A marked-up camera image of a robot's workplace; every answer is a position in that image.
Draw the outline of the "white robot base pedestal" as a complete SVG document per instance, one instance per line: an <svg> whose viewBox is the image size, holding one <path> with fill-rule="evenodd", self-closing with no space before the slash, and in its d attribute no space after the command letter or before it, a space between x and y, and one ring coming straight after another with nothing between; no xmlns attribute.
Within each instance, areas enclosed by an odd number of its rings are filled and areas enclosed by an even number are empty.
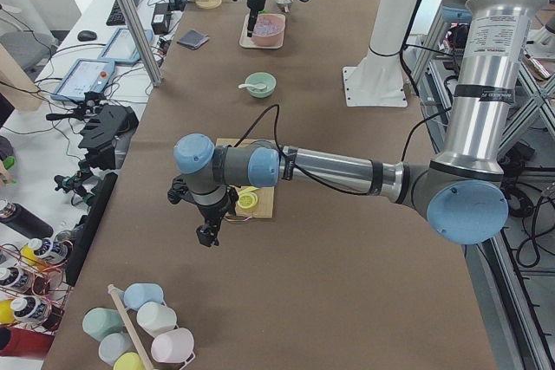
<svg viewBox="0 0 555 370"><path fill-rule="evenodd" d="M355 67L343 68L349 107L406 107L400 53L418 0L381 0L368 53Z"/></svg>

